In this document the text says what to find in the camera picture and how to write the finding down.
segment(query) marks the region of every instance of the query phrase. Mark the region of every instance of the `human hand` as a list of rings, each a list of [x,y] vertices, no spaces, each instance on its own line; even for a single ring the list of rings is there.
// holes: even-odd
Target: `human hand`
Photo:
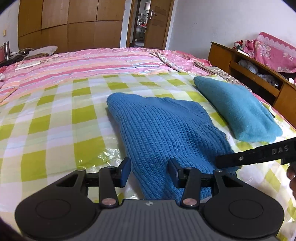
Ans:
[[[295,177],[295,171],[294,169],[289,166],[289,168],[287,169],[287,177],[291,180],[290,181],[290,188],[293,191],[293,196],[296,199],[296,177]]]

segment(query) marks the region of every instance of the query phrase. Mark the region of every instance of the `pink floral cloth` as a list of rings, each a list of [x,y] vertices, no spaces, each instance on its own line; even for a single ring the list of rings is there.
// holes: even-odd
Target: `pink floral cloth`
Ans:
[[[296,72],[296,48],[267,33],[261,32],[255,40],[247,40],[243,51],[276,72]]]

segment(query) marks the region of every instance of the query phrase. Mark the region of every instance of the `teal folded cloth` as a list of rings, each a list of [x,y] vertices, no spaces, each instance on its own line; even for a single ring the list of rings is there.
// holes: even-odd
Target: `teal folded cloth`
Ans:
[[[170,158],[182,167],[212,174],[215,157],[233,153],[225,133],[196,102],[115,93],[107,105],[147,199],[181,200],[183,189],[174,187],[167,172]],[[201,189],[201,199],[210,195],[210,188]]]
[[[283,134],[270,111],[244,86],[194,78],[197,89],[227,121],[234,137],[245,142],[274,142]]]

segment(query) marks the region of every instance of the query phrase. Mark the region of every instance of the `wardrobe door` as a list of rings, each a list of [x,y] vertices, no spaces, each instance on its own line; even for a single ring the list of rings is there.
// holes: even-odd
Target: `wardrobe door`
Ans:
[[[95,22],[68,24],[68,49],[78,51],[94,48]]]
[[[68,52],[67,25],[43,29],[41,31],[42,46],[58,46],[54,53]]]
[[[95,25],[94,48],[119,48],[122,21],[99,21]]]
[[[18,36],[41,30],[43,0],[20,0]]]
[[[68,23],[96,21],[99,0],[70,0]]]
[[[122,21],[125,0],[99,0],[97,21]]]
[[[33,48],[39,49],[42,47],[41,44],[41,31],[36,31],[24,36],[19,37],[19,49]]]
[[[50,28],[68,23],[70,0],[44,0],[41,28]]]

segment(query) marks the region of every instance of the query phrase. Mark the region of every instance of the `green and white checkered tablecloth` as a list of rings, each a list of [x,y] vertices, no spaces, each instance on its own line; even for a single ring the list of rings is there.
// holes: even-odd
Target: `green and white checkered tablecloth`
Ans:
[[[219,76],[212,77],[223,81]],[[16,227],[13,212],[22,199],[78,166],[97,172],[121,162],[125,156],[123,144],[106,104],[107,97],[115,92],[199,102],[214,125],[226,133],[235,152],[266,144],[234,139],[223,118],[196,90],[193,78],[187,73],[97,76],[55,85],[0,106],[0,215]],[[284,133],[276,141],[295,137],[295,130],[273,114]],[[238,173],[243,181],[271,195],[284,207],[281,240],[291,240],[296,227],[295,201],[288,188],[286,169],[274,161],[243,167]],[[118,189],[119,198],[141,196],[135,183],[131,177],[124,189]],[[91,189],[89,197],[97,201],[98,190]]]

